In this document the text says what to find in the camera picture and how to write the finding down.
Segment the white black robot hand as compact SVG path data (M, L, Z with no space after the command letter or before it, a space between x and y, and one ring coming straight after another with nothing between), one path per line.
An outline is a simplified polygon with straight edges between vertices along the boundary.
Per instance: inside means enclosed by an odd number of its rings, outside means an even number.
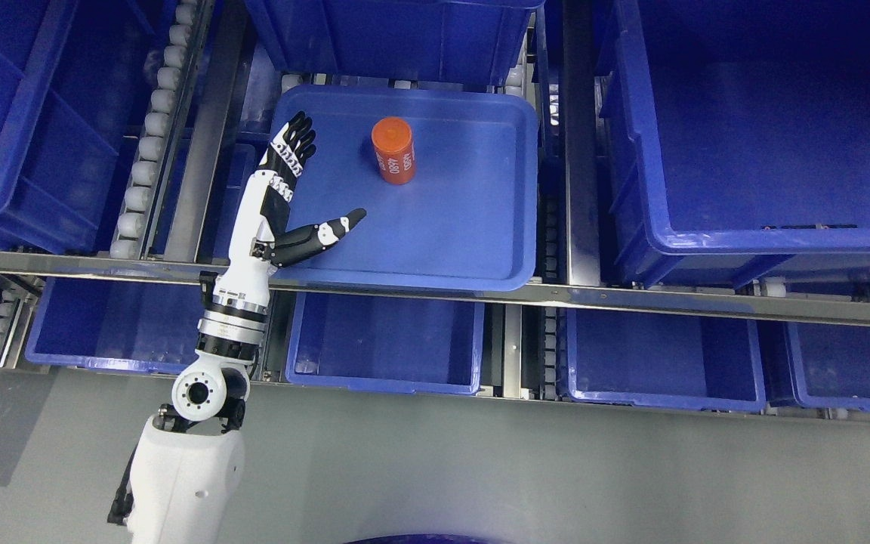
M312 118L300 110L270 139L246 181L228 245L229 266L215 281L213 299L242 309L267 305L275 272L331 250L365 219L366 210L356 208L336 219L288 227L315 138Z

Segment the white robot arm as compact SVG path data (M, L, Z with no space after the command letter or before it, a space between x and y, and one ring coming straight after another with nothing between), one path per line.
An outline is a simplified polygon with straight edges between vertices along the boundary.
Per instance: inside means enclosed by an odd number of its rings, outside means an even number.
M146 421L108 515L134 543L214 543L245 472L249 367L264 340L262 288L203 298L196 358Z

